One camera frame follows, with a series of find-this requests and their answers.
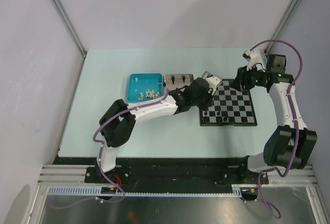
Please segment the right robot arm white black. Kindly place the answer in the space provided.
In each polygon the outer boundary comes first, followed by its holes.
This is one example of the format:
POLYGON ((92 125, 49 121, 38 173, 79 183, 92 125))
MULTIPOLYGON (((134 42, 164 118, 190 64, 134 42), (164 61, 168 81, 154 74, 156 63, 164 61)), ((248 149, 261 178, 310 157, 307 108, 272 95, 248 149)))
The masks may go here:
POLYGON ((243 183, 251 183, 257 172, 279 171, 285 177, 291 169, 303 169, 317 141, 315 131, 308 129, 300 114, 295 98, 295 81, 286 73, 286 56, 270 55, 266 67, 258 69, 261 55, 257 51, 246 50, 242 55, 247 65, 237 70, 230 87, 245 91, 255 86, 264 87, 274 105, 277 128, 268 139, 263 152, 249 156, 247 165, 239 168, 238 178, 243 183))

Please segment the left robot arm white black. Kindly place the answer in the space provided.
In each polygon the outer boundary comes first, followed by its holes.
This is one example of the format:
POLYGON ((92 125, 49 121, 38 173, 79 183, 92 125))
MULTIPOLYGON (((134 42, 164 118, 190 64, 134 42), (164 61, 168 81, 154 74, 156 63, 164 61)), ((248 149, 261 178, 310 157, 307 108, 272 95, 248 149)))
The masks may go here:
POLYGON ((116 100, 99 121, 93 141, 101 148, 96 159, 96 177, 107 183, 113 179, 119 148, 128 142, 135 125, 162 116, 185 113, 192 107, 208 108, 221 79, 198 77, 188 86, 170 90, 164 96, 142 103, 116 100))

